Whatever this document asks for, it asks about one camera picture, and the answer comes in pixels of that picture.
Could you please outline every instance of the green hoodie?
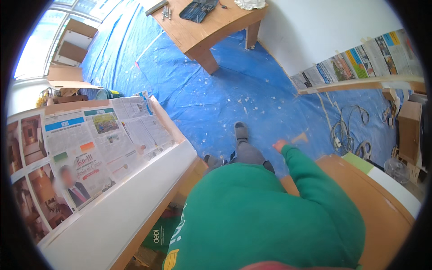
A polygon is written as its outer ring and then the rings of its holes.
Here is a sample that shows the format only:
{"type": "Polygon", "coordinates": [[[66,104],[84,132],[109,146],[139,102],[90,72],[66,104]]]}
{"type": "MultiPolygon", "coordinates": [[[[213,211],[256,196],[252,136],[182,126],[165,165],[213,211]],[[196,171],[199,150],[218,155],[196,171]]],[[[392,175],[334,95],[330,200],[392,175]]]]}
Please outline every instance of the green hoodie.
{"type": "Polygon", "coordinates": [[[355,268],[365,224],[342,188],[300,150],[282,148],[300,197],[262,165],[234,163],[187,197],[164,270],[238,270],[262,261],[355,268]]]}

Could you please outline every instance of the yellow logo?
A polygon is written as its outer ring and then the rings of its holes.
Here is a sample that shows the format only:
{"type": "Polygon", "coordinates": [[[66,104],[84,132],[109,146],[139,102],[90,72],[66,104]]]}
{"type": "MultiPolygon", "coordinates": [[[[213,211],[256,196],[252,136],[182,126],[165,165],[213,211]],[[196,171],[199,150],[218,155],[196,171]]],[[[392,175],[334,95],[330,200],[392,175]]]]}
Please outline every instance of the yellow logo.
{"type": "Polygon", "coordinates": [[[175,266],[175,261],[177,260],[177,253],[179,249],[171,250],[166,256],[165,262],[163,264],[163,270],[171,270],[175,266]]]}

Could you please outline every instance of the green bucket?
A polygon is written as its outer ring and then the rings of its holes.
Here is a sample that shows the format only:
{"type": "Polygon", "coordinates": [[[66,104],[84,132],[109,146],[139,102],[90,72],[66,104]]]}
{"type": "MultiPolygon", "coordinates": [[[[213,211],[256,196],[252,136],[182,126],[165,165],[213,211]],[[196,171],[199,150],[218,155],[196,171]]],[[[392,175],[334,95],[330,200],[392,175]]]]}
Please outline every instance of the green bucket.
{"type": "Polygon", "coordinates": [[[100,89],[96,93],[96,99],[112,99],[112,98],[124,98],[124,94],[119,91],[100,89]]]}

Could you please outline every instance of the wooden table leg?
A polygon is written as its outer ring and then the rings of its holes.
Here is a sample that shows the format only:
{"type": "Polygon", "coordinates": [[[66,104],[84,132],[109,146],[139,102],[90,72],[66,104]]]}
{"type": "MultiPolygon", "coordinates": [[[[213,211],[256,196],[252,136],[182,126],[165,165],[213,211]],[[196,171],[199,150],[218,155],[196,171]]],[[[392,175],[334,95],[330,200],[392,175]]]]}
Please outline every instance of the wooden table leg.
{"type": "Polygon", "coordinates": [[[246,49],[254,46],[258,38],[258,30],[260,29],[261,21],[252,23],[246,28],[246,49]]]}
{"type": "Polygon", "coordinates": [[[205,50],[200,56],[196,57],[195,60],[207,71],[209,75],[219,69],[213,54],[210,50],[205,50]]]}

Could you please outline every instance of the man in suit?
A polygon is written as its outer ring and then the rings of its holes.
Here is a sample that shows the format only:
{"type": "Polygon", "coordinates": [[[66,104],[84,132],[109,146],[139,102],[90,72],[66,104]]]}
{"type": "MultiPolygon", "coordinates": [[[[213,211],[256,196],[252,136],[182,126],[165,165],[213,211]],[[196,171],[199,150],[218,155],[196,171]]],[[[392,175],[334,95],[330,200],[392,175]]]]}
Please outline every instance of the man in suit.
{"type": "Polygon", "coordinates": [[[74,177],[69,166],[62,166],[60,168],[59,175],[61,176],[64,187],[69,192],[73,202],[77,207],[90,199],[90,195],[86,188],[83,184],[76,181],[76,177],[74,177]]]}

